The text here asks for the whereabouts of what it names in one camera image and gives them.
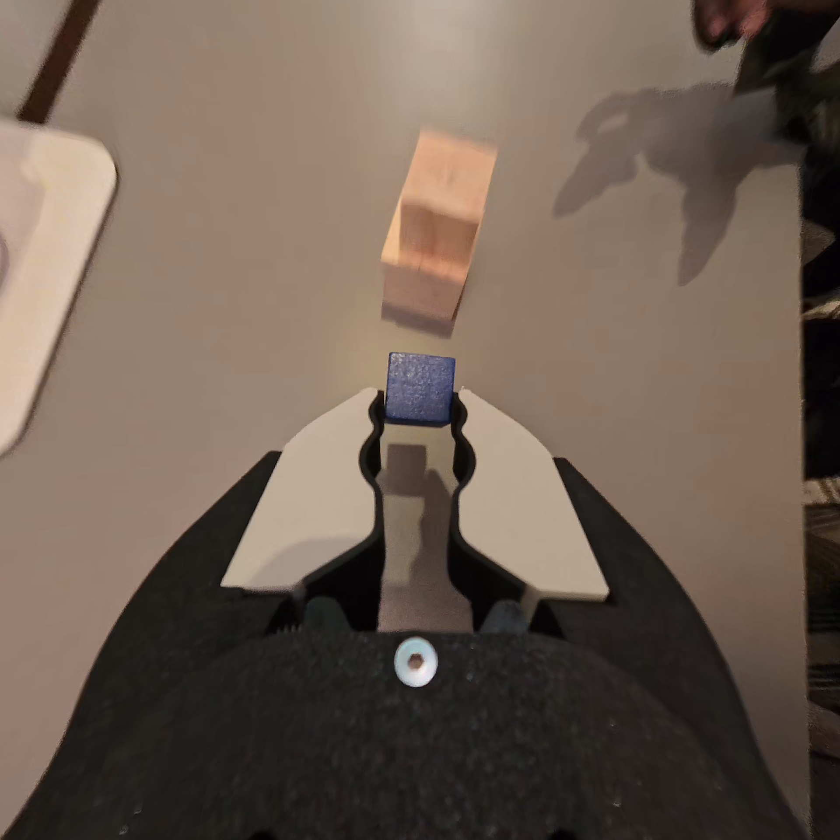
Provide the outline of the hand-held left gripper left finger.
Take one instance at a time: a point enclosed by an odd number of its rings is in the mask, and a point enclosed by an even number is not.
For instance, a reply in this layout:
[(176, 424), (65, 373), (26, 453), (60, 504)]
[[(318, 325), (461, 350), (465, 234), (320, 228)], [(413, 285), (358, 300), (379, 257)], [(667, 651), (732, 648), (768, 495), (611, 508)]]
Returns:
[(310, 421), (281, 451), (222, 588), (317, 598), (341, 607), (353, 629), (376, 629), (385, 535), (384, 394), (365, 387)]

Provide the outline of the white document stand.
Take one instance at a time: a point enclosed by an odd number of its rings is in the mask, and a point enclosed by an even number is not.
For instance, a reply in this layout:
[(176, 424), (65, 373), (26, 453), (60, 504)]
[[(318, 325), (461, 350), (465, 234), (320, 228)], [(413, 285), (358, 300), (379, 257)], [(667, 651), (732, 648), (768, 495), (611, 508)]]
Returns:
[(2, 119), (2, 455), (25, 431), (117, 188), (99, 141)]

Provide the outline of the blue wooden cube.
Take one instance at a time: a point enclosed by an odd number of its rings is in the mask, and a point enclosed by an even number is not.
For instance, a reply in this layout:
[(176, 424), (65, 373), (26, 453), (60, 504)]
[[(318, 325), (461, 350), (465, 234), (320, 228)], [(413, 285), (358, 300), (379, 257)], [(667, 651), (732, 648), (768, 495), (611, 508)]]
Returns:
[(385, 421), (420, 427), (449, 425), (455, 370), (454, 358), (391, 352), (386, 375)]

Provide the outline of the person's plaid shirt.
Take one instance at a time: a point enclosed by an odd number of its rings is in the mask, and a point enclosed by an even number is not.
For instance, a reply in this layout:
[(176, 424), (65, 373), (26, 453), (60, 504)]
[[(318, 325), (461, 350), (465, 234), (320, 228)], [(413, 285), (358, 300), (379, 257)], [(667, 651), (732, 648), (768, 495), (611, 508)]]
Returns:
[(809, 737), (811, 751), (838, 760), (838, 318), (803, 320), (802, 372)]

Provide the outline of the person's right hand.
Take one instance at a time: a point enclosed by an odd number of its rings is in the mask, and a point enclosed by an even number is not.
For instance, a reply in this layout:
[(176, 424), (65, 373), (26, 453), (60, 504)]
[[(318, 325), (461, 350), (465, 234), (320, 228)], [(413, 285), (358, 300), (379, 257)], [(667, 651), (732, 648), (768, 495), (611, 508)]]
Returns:
[(768, 1), (692, 1), (691, 22), (698, 46), (707, 53), (753, 39), (771, 14)]

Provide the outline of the small natural wooden cube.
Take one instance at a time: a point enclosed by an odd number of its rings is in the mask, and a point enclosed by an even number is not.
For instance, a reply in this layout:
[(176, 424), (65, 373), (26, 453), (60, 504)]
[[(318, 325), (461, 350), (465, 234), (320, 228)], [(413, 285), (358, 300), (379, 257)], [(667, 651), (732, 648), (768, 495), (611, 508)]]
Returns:
[(397, 211), (400, 255), (467, 271), (496, 162), (490, 146), (420, 132)]

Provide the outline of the large natural wooden cube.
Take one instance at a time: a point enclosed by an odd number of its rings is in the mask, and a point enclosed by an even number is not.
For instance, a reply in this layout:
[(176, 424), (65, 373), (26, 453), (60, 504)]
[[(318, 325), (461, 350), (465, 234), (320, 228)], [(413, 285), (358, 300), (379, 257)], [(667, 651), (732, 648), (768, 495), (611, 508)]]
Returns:
[(433, 320), (452, 321), (465, 290), (478, 237), (473, 238), (465, 261), (458, 261), (405, 256), (400, 233), (400, 218), (395, 214), (381, 252), (383, 302)]

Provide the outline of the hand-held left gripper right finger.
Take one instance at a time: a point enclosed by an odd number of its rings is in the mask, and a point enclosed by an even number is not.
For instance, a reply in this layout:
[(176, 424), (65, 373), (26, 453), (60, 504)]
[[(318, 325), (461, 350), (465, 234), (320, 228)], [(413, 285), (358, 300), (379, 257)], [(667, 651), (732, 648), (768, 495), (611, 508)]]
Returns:
[(543, 602), (605, 603), (609, 586), (549, 450), (465, 387), (451, 417), (449, 579), (473, 627), (499, 602), (514, 602), (526, 624)]

